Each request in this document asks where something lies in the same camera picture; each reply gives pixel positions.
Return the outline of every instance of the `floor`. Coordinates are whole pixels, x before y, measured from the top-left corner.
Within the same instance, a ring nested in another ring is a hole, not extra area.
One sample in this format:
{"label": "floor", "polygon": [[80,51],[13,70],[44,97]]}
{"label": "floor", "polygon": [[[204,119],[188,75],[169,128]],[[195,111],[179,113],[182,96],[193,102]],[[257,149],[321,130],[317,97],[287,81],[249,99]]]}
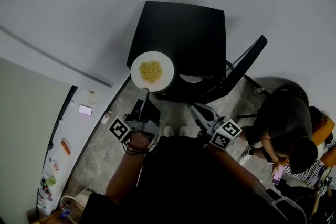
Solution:
{"label": "floor", "polygon": [[[265,100],[262,94],[255,94],[254,87],[245,79],[233,88],[231,93],[210,104],[219,115],[233,119],[239,126],[252,125],[254,118],[237,120],[237,115],[254,114]],[[111,118],[107,124],[100,124],[92,140],[85,149],[82,158],[67,185],[66,195],[75,195],[86,186],[91,186],[94,192],[104,194],[108,182],[124,154],[122,145],[108,131],[108,126],[115,116],[123,116],[131,111],[139,89],[132,80],[128,82],[111,108]],[[198,127],[185,104],[157,100],[150,97],[154,105],[161,111],[160,133],[166,125],[171,125],[177,131],[181,125],[187,125],[190,137],[195,137]],[[227,150],[236,160],[247,146],[247,142],[237,139]],[[266,188],[275,189],[271,180],[271,166],[266,161],[251,156],[243,166],[253,173]],[[290,178],[289,184],[299,185]]]}

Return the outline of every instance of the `hand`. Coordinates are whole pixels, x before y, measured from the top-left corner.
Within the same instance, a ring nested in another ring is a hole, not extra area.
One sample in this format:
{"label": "hand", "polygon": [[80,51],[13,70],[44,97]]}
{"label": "hand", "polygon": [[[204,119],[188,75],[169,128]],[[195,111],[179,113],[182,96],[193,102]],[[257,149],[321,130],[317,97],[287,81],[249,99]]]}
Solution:
{"label": "hand", "polygon": [[273,162],[273,168],[272,168],[272,176],[274,176],[276,171],[279,171],[279,167],[280,167],[281,163],[279,160]]}
{"label": "hand", "polygon": [[148,137],[144,136],[141,132],[139,131],[134,131],[131,133],[131,141],[130,143],[133,146],[136,146],[138,148],[143,148],[146,149],[151,143],[151,139]]}

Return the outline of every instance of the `shoe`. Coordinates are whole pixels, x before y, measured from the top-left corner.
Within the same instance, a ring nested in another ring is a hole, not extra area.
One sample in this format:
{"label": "shoe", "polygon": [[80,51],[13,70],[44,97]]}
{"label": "shoe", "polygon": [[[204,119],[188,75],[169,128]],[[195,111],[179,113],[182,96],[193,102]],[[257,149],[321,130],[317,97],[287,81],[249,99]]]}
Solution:
{"label": "shoe", "polygon": [[169,137],[174,135],[175,135],[174,129],[171,126],[165,126],[163,130],[163,136]]}
{"label": "shoe", "polygon": [[181,126],[178,131],[178,136],[189,136],[189,128],[187,126]]}
{"label": "shoe", "polygon": [[238,158],[238,161],[237,161],[237,162],[238,162],[240,165],[243,165],[244,163],[246,163],[246,161],[247,161],[248,159],[250,159],[251,155],[248,154],[248,151],[249,151],[251,148],[253,148],[253,146],[252,146],[252,145],[248,145],[248,146],[246,147],[246,149],[244,150],[244,152],[241,154],[241,156]]}

